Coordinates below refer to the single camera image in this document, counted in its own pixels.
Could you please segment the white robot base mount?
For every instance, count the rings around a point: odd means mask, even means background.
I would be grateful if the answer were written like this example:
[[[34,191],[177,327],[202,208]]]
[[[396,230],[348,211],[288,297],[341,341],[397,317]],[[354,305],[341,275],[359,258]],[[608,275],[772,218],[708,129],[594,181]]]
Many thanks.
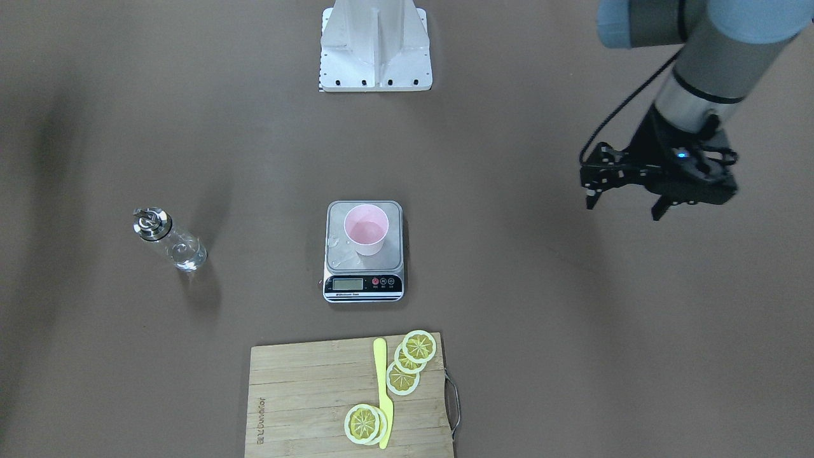
[[[413,1],[336,1],[322,12],[319,90],[430,90],[427,19]]]

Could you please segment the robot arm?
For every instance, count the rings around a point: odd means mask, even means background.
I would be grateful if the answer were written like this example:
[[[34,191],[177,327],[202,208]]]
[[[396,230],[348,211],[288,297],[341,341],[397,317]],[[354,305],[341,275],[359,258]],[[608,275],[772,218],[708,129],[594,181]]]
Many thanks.
[[[724,123],[782,50],[812,23],[811,1],[602,1],[598,37],[610,49],[677,45],[646,80],[669,75],[623,149],[590,137],[579,182],[594,208],[614,188],[657,195],[660,220],[677,205],[724,205],[738,193],[738,154]]]

